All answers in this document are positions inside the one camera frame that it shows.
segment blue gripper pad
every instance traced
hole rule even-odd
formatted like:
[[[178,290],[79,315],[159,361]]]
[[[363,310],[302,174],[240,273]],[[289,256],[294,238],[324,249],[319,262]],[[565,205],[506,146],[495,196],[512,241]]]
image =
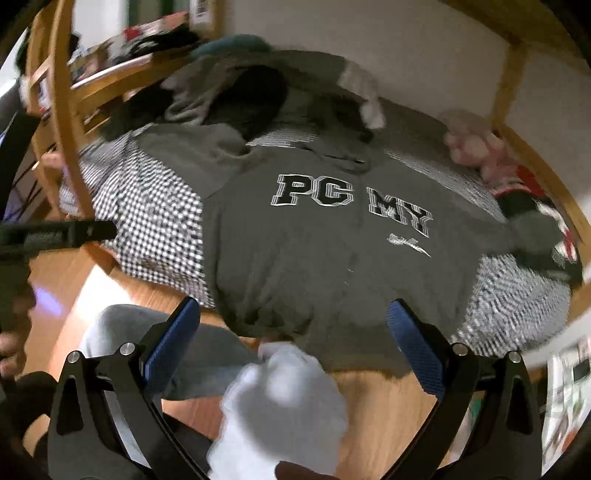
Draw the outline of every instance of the blue gripper pad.
[[[441,400],[445,392],[443,363],[423,335],[421,323],[399,300],[390,304],[386,322],[425,393]]]
[[[168,318],[168,329],[144,362],[147,395],[164,392],[199,328],[200,318],[199,302],[190,297],[186,297]]]

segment person's leg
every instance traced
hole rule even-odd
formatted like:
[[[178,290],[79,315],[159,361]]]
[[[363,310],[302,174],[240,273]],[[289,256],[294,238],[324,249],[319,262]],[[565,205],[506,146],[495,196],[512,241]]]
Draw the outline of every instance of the person's leg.
[[[165,322],[168,315],[135,305],[106,308],[86,331],[79,350],[85,357],[110,355],[125,342],[139,342],[152,325]],[[232,332],[201,324],[170,382],[164,398],[184,400],[223,395],[238,372],[258,363]]]

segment bed frame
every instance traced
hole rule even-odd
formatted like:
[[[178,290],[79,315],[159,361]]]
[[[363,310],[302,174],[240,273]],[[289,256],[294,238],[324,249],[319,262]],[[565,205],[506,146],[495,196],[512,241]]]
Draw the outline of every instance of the bed frame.
[[[210,1],[214,8],[210,31],[214,32],[212,36],[217,37],[222,35],[223,3],[220,0]],[[47,196],[52,215],[59,219],[65,217],[59,205],[59,188],[63,176],[74,193],[81,217],[93,218],[95,215],[90,193],[80,174],[78,151],[96,138],[97,128],[108,119],[113,103],[122,101],[124,95],[132,90],[166,78],[187,62],[183,52],[166,51],[128,61],[72,85],[67,62],[74,2],[75,0],[53,0],[39,12],[31,30],[27,60],[28,111],[33,115],[43,116],[32,141],[37,157],[34,172]],[[489,28],[495,30],[495,25],[498,26],[479,18],[473,9],[466,12],[466,4],[469,3],[467,0],[456,3],[462,4],[465,13],[482,21]],[[494,0],[483,2],[491,3],[494,4]],[[505,123],[531,44],[515,33],[504,37],[508,39],[510,47],[491,112],[491,122],[533,170],[558,208],[570,219],[570,226],[578,239],[583,265],[587,266],[591,262],[591,225],[585,214],[556,173]],[[43,113],[37,101],[43,79],[47,79],[49,85],[49,113]],[[55,164],[54,157],[47,155],[54,150],[63,154],[64,164]],[[117,266],[111,252],[104,247],[90,244],[85,248],[97,265],[107,273]],[[573,320],[579,317],[590,307],[591,283],[587,283],[574,292],[569,318]]]

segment metal screw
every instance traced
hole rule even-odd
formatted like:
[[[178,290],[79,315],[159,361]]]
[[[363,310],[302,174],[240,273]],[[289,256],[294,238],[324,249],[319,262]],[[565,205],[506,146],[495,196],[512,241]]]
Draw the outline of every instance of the metal screw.
[[[509,352],[509,360],[511,360],[514,364],[518,364],[521,362],[521,355],[517,352]]]
[[[134,353],[134,350],[135,345],[131,342],[124,343],[123,345],[121,345],[121,348],[119,349],[121,355],[131,355],[132,353]]]
[[[457,356],[466,356],[468,354],[468,347],[463,343],[454,343],[452,350]]]
[[[68,355],[68,363],[69,364],[75,364],[79,359],[80,359],[80,352],[78,350],[74,350],[73,352],[70,352],[70,355]]]

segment pink plush toy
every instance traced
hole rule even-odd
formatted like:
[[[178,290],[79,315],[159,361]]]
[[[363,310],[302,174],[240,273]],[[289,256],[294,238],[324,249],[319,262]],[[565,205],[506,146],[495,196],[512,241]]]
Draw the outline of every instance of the pink plush toy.
[[[463,110],[445,112],[441,119],[449,130],[443,141],[455,163],[477,168],[491,189],[518,177],[519,164],[512,158],[505,141],[495,135],[478,115]]]

